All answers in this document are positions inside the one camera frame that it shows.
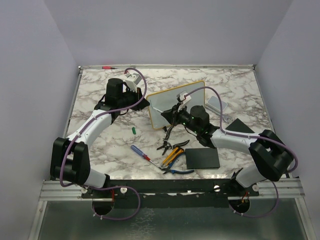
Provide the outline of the silver open-end wrench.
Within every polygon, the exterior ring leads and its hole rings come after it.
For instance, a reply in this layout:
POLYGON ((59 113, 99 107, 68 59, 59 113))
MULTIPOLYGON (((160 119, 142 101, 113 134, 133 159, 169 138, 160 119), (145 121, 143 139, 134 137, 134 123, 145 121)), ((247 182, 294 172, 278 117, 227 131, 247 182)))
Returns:
POLYGON ((229 116, 229 115, 227 115, 227 114, 223 114, 222 115, 222 120, 225 122, 225 123, 231 123, 233 120, 232 120, 232 118, 229 116))

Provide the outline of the white square box device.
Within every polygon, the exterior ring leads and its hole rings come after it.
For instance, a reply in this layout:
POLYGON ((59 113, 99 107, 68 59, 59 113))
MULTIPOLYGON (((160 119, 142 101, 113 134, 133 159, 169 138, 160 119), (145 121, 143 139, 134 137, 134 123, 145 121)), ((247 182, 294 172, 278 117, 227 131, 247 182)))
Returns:
POLYGON ((205 104, 209 109, 213 110, 214 112, 216 112, 217 114, 221 113, 221 110, 224 111, 227 107, 228 104, 224 101, 221 101, 221 106, 220 106, 220 101, 216 96, 211 96, 206 104, 205 104))

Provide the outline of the blue handled pliers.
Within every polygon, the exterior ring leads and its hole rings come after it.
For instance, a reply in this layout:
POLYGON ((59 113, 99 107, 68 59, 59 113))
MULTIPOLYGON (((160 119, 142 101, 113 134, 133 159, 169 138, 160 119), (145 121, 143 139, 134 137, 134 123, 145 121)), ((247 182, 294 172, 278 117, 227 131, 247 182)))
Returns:
POLYGON ((185 170, 185 171, 181 171, 181 170, 175 170, 175 169, 172 169, 172 166, 174 165, 174 163, 182 156, 184 156, 185 153, 181 153, 181 154, 178 154, 177 156, 175 156, 173 158, 173 160, 168 164, 167 167, 164 167, 162 168, 161 170, 163 171, 163 174, 167 174, 167 173, 171 173, 171 174, 179 174, 179 175, 187 175, 187 174, 191 174, 194 172, 194 170, 185 170))

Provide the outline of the black square pad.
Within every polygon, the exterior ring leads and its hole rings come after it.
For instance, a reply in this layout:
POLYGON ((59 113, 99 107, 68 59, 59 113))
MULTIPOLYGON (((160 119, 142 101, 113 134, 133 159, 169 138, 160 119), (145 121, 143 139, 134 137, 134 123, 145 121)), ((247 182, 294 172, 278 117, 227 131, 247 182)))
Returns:
POLYGON ((253 134, 253 133, 255 133, 250 127, 248 127, 239 118, 236 118, 233 122, 231 122, 225 128, 225 130, 232 131, 232 132, 245 133, 245 134, 253 134))

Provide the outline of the red marker at rail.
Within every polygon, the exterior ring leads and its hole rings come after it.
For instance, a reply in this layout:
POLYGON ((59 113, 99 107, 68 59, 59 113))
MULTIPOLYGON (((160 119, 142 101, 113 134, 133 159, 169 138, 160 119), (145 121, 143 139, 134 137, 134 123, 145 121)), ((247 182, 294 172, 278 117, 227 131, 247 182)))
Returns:
POLYGON ((101 69, 103 69, 103 70, 115 70, 117 68, 112 67, 112 66, 102 66, 101 69))

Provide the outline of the blue red screwdriver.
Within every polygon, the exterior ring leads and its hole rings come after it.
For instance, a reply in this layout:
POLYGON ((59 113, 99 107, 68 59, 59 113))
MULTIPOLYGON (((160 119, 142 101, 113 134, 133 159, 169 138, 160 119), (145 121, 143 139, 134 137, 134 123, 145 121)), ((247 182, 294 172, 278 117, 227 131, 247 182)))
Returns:
POLYGON ((154 163, 149 157, 147 154, 145 154, 142 150, 140 150, 138 147, 136 147, 135 145, 131 145, 130 148, 137 154, 139 155, 140 157, 142 157, 144 160, 150 162, 151 164, 153 164, 154 166, 156 166, 157 168, 160 169, 160 167, 154 163))

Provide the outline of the black cutting pliers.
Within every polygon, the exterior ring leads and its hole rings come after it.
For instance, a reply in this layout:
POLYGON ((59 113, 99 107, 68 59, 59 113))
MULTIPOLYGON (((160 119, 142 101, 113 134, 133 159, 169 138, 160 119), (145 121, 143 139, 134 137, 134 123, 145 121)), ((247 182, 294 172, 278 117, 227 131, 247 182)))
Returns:
POLYGON ((188 140, 186 140, 186 141, 183 141, 183 142, 176 143, 176 144, 173 144, 173 145, 172 145, 172 144, 169 143, 168 141, 164 141, 163 144, 162 144, 160 147, 158 147, 156 150, 158 151, 158 150, 163 149, 162 155, 164 155, 164 154, 167 152, 167 150, 170 150, 170 149, 173 150, 173 149, 178 148, 178 147, 184 147, 184 146, 187 145, 189 142, 190 142, 190 140, 188 139, 188 140))

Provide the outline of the green whiteboard marker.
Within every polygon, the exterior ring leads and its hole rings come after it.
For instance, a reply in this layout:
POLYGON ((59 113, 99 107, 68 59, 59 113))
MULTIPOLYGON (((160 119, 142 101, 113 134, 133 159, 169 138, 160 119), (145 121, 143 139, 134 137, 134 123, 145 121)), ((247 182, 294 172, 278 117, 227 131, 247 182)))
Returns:
POLYGON ((152 105, 149 106, 150 107, 150 112, 153 113, 153 112, 157 112, 159 114, 163 113, 162 110, 156 108, 156 107, 153 107, 152 105))

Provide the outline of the yellow black utility knife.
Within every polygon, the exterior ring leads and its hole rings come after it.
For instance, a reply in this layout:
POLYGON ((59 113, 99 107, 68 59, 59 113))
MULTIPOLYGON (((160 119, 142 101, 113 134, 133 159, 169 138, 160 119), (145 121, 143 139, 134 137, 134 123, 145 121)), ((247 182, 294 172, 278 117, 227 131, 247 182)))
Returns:
POLYGON ((168 166, 170 163, 173 162, 179 155, 183 154, 185 151, 181 147, 176 147, 172 150, 172 152, 164 159, 162 162, 162 167, 168 166))

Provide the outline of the black rectangular pad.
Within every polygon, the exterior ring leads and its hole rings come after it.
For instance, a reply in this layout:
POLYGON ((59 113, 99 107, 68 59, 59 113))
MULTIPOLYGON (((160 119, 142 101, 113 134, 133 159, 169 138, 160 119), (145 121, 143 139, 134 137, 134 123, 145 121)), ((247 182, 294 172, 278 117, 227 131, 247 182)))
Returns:
POLYGON ((190 170, 219 169, 220 161, 216 148, 187 148, 186 167, 190 170))

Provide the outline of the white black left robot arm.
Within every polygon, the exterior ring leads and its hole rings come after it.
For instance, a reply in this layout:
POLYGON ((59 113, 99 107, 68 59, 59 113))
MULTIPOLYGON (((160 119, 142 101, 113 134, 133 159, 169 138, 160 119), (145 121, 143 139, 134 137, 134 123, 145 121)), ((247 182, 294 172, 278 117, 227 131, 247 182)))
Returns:
POLYGON ((106 197, 111 190, 110 176, 91 168, 89 149, 101 133, 111 126, 121 112, 139 111, 150 105, 146 91, 129 81, 110 78, 106 93, 94 106, 89 119, 66 138, 53 142, 50 176, 63 187, 71 184, 93 188, 97 196, 106 197))

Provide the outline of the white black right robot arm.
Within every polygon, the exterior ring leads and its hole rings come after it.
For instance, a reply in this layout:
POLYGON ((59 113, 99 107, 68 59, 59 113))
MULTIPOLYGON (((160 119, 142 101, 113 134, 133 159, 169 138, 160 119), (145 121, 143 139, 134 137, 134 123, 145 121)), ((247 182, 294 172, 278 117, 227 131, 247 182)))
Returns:
POLYGON ((175 105, 162 112, 161 116, 169 124, 183 125, 195 133, 196 139, 204 147, 251 155, 254 164, 235 173, 229 184, 230 191, 236 196, 242 195, 255 183, 264 180, 277 182, 294 160, 293 153, 270 130, 259 134, 222 130, 210 123, 210 116, 203 106, 195 105, 190 111, 187 111, 187 107, 178 108, 175 105))

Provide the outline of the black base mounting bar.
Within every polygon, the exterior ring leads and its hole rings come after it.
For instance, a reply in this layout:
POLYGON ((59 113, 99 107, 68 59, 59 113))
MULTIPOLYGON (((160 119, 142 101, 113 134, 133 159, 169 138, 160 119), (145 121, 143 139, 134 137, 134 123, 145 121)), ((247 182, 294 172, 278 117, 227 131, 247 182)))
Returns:
POLYGON ((257 184, 236 186, 230 179, 111 180, 111 190, 88 189, 81 195, 99 206, 118 209, 141 208, 227 208, 228 199, 245 194, 259 195, 257 184))

